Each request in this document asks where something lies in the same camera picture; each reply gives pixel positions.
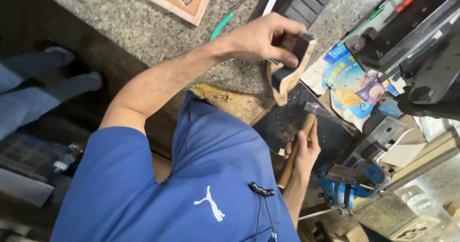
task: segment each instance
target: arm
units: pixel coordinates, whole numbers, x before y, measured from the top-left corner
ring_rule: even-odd
[[[307,142],[307,137],[303,131],[299,131],[297,139],[300,142],[299,154],[296,157],[294,171],[291,179],[283,192],[283,199],[291,215],[294,227],[297,229],[299,222],[299,213],[307,191],[308,181],[313,164],[318,158],[321,148],[318,144],[318,121],[315,120],[310,132],[310,142]],[[286,151],[288,155],[291,153],[292,144],[288,144]]]
[[[115,96],[99,128],[124,126],[145,134],[144,125],[149,116],[192,80],[231,58],[273,58],[295,67],[298,64],[296,56],[272,43],[282,37],[284,45],[302,33],[306,33],[306,28],[301,23],[271,13],[224,37],[147,69],[130,80]]]

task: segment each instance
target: wooden hammer handle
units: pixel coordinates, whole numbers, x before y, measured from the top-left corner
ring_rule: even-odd
[[[305,117],[305,122],[304,126],[302,127],[302,130],[304,131],[305,135],[308,137],[311,131],[311,128],[313,127],[313,123],[315,122],[316,115],[309,113]],[[294,171],[294,166],[295,166],[295,158],[297,157],[297,154],[299,153],[300,149],[300,144],[299,141],[296,137],[294,139],[294,142],[292,144],[292,151],[291,154],[289,155],[288,159],[284,162],[283,168],[281,169],[281,175],[278,180],[278,186],[280,188],[285,188],[287,184],[289,183],[289,180],[291,179],[292,172]]]

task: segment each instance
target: blue t-shirt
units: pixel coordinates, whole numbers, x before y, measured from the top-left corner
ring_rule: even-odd
[[[299,241],[268,146],[249,125],[187,92],[172,157],[158,183],[145,135],[93,133],[51,241],[254,241],[259,207],[257,241]],[[275,196],[259,201],[250,182]]]

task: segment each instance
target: workbench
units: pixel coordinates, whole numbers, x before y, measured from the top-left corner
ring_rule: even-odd
[[[149,66],[207,42],[214,27],[238,0],[210,0],[198,27],[149,0],[54,0]],[[221,34],[244,25],[260,0],[246,0]],[[380,0],[331,0],[310,27],[318,42],[315,61]],[[269,95],[265,63],[228,61],[194,83]]]

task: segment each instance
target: red handle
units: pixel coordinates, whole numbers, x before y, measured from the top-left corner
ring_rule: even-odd
[[[399,13],[401,12],[402,10],[404,10],[405,7],[407,7],[407,5],[409,5],[413,0],[404,0],[399,6],[398,8],[396,8],[396,11]]]

